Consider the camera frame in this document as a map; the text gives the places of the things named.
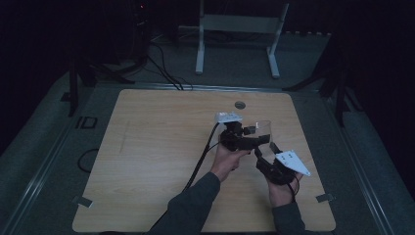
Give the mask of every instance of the dark background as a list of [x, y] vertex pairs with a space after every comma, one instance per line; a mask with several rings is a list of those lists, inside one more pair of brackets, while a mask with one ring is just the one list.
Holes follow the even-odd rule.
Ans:
[[[175, 41], [180, 24], [198, 25], [199, 2], [193, 0], [135, 1], [152, 30]], [[269, 15], [270, 0], [239, 0], [227, 13]], [[69, 69], [75, 48], [101, 63], [118, 63], [131, 42], [131, 1], [0, 2], [1, 146], [7, 148], [51, 85]], [[207, 1], [207, 12], [219, 12], [223, 1]], [[335, 61], [349, 64], [352, 87], [379, 132], [397, 170], [414, 197], [412, 135], [415, 131], [415, 14], [411, 1], [292, 1], [284, 31], [332, 33], [319, 62], [324, 70]]]

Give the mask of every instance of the person's hand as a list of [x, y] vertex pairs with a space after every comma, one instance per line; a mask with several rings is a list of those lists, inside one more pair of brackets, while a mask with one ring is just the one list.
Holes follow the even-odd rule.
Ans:
[[214, 173], [219, 178], [220, 182], [223, 182], [232, 170], [238, 168], [239, 159], [249, 152], [250, 150], [231, 152], [226, 149], [226, 147], [219, 144], [210, 172]]
[[[296, 173], [296, 178], [300, 181], [302, 178], [302, 174]], [[299, 190], [299, 181], [296, 179], [290, 183], [291, 187], [293, 188], [294, 192]], [[287, 204], [290, 204], [293, 200], [293, 193], [291, 192], [288, 185], [277, 185], [266, 179], [268, 182], [269, 188], [269, 202], [273, 208], [281, 207]]]

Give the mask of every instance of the wooden table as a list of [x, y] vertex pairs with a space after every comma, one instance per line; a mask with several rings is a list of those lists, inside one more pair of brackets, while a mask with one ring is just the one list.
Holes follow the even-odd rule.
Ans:
[[[236, 109], [237, 101], [246, 107]], [[315, 198], [324, 189], [289, 95], [167, 90], [120, 92], [83, 194], [93, 204], [78, 207], [73, 230], [148, 231], [187, 183], [218, 112], [243, 116], [243, 126], [272, 121], [274, 142], [281, 150], [295, 150], [311, 172], [297, 195], [306, 229], [333, 230], [328, 202]], [[209, 171], [214, 153], [207, 154], [196, 180]], [[255, 163], [254, 154], [241, 158], [222, 183], [204, 232], [274, 231], [267, 184]]]

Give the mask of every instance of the dark sleeve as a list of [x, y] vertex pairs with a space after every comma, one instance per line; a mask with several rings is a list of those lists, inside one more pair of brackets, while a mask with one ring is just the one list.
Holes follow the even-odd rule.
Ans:
[[316, 235], [318, 232], [305, 230], [297, 203], [272, 209], [275, 229], [280, 235]]
[[220, 181], [211, 172], [194, 186], [168, 202], [167, 212], [146, 234], [200, 234], [211, 205], [220, 190]]

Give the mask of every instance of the white metal table leg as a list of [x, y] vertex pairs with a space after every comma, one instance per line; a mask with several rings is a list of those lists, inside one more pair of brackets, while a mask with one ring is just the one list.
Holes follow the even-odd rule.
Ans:
[[287, 15], [289, 4], [286, 3], [283, 6], [283, 10], [275, 31], [274, 42], [270, 47], [266, 48], [266, 54], [268, 56], [269, 67], [271, 68], [271, 74], [273, 78], [280, 78], [280, 72], [278, 71], [277, 61], [275, 59], [275, 49], [277, 48], [278, 40], [280, 39], [281, 31], [284, 26], [285, 17]]
[[196, 74], [204, 72], [205, 42], [204, 42], [204, 0], [201, 0], [201, 10], [199, 18], [199, 48], [198, 57], [196, 58]]

